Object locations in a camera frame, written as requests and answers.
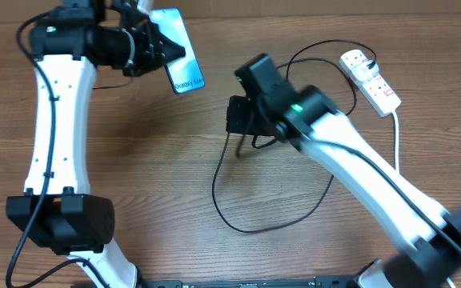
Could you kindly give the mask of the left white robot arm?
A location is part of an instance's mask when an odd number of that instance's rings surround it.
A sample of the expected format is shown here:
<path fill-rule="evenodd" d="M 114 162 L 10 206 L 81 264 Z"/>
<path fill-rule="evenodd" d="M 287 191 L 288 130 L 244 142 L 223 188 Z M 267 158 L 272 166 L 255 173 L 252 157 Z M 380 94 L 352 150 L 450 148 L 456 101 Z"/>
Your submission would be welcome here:
<path fill-rule="evenodd" d="M 139 268 L 114 239 L 112 202 L 90 192 L 86 136 L 98 68 L 137 78 L 185 55 L 150 20 L 149 1 L 114 1 L 119 24 L 105 26 L 103 1 L 65 1 L 23 23 L 22 52 L 34 67 L 37 117 L 23 193 L 6 200 L 6 216 L 23 241 L 75 263 L 95 287 L 144 287 Z"/>

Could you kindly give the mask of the blue Galaxy smartphone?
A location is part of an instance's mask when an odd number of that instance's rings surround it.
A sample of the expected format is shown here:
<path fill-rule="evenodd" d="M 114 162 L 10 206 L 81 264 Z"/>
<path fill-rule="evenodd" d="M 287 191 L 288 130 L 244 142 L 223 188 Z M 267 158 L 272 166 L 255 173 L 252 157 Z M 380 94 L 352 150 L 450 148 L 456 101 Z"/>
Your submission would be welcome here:
<path fill-rule="evenodd" d="M 173 91 L 176 94 L 186 94 L 202 89 L 205 86 L 205 80 L 179 9 L 153 10 L 150 14 L 150 20 L 158 24 L 162 34 L 182 46 L 186 51 L 185 56 L 166 65 L 166 72 Z"/>

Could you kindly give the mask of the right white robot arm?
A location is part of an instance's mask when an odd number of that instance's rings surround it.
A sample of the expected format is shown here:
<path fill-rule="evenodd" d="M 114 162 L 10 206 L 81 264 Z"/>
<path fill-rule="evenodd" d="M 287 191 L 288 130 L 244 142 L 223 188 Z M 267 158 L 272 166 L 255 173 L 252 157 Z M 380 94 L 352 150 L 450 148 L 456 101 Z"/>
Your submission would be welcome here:
<path fill-rule="evenodd" d="M 374 260 L 349 287 L 440 287 L 461 268 L 461 210 L 449 212 L 410 184 L 316 86 L 297 91 L 267 54 L 235 71 L 226 131 L 272 136 L 332 173 L 371 213 L 398 253 Z"/>

